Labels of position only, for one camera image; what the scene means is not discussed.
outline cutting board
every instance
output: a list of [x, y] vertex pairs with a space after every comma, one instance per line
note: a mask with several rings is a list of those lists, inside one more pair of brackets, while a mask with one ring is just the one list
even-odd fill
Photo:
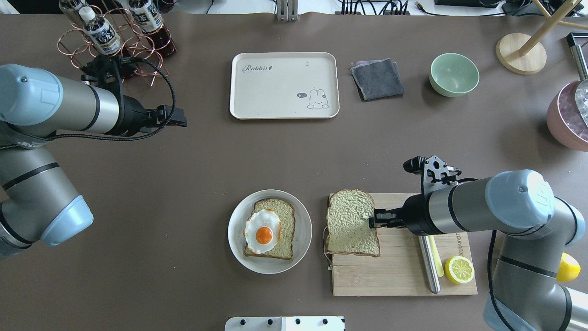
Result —
[[[376, 208], [402, 207], [414, 195], [405, 193], [370, 193]], [[406, 229], [379, 228], [379, 257], [333, 255], [334, 296], [443, 296], [477, 294], [476, 280], [454, 284], [441, 277], [441, 292], [433, 294], [423, 267], [417, 237]], [[435, 242], [441, 262], [456, 255], [472, 260], [467, 233], [440, 234]]]

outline robotic arm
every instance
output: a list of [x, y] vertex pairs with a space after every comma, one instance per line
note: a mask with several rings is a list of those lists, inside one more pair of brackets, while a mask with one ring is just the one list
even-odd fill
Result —
[[421, 175], [422, 193], [402, 208], [375, 210], [370, 227], [406, 227], [418, 236], [502, 231], [507, 236], [490, 282], [486, 323], [495, 330], [508, 330], [502, 318], [517, 331], [588, 330], [588, 295], [556, 284], [563, 249], [582, 238], [584, 218], [555, 197], [539, 173], [458, 180], [461, 171], [437, 156], [415, 157], [404, 169]]
[[181, 109], [149, 110], [123, 95], [120, 60], [96, 58], [85, 68], [86, 84], [42, 69], [0, 66], [0, 184], [9, 197], [0, 203], [0, 260], [38, 240], [58, 245], [93, 222], [83, 197], [43, 147], [59, 138], [57, 129], [130, 137], [151, 127], [186, 126]]

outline brown table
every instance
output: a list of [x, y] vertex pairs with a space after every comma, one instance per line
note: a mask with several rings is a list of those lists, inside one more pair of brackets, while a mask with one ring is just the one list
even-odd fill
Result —
[[[2, 262], [2, 330], [222, 330], [229, 316], [341, 315], [347, 330], [486, 330], [482, 311], [490, 233], [472, 233], [477, 296], [333, 297], [322, 255], [327, 197], [342, 188], [418, 192], [402, 163], [437, 154], [468, 177], [541, 172], [554, 192], [588, 215], [588, 154], [549, 133], [547, 106], [578, 76], [558, 27], [542, 41], [547, 65], [516, 75], [498, 62], [496, 41], [532, 34], [541, 18], [348, 17], [269, 14], [165, 16], [179, 52], [167, 61], [188, 128], [135, 143], [60, 140], [49, 149], [95, 216], [64, 244], [42, 243]], [[0, 64], [41, 67], [76, 79], [56, 50], [65, 17], [0, 17]], [[230, 64], [241, 52], [326, 51], [338, 63], [341, 109], [330, 120], [240, 121], [229, 113]], [[479, 86], [461, 98], [436, 94], [431, 61], [472, 59]], [[352, 62], [397, 61], [406, 93], [362, 102]], [[147, 107], [169, 103], [162, 81], [137, 79], [126, 94]], [[306, 257], [288, 272], [253, 273], [233, 257], [227, 223], [252, 192], [277, 188], [313, 220]], [[567, 251], [588, 265], [584, 240]], [[588, 292], [582, 273], [569, 287]]]

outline egg yolk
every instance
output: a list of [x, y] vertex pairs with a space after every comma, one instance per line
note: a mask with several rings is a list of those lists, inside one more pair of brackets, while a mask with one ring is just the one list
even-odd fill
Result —
[[268, 244], [270, 241], [272, 241], [272, 238], [273, 238], [272, 229], [270, 229], [266, 226], [260, 227], [258, 229], [257, 233], [255, 233], [255, 239], [258, 241], [258, 243], [260, 243], [262, 245]]

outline slice of bread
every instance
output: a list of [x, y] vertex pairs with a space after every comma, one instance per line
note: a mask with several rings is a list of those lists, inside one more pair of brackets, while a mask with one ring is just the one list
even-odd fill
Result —
[[294, 218], [294, 207], [291, 204], [276, 198], [269, 198], [257, 201], [253, 205], [253, 213], [263, 209], [272, 209], [280, 218], [282, 226], [280, 240], [276, 247], [262, 253], [255, 254], [245, 244], [245, 256], [273, 257], [274, 259], [292, 260], [292, 240], [294, 239], [294, 229], [296, 228], [296, 219]]
[[361, 190], [341, 190], [329, 198], [327, 209], [327, 253], [380, 256], [376, 229], [370, 229], [373, 217], [372, 196]]

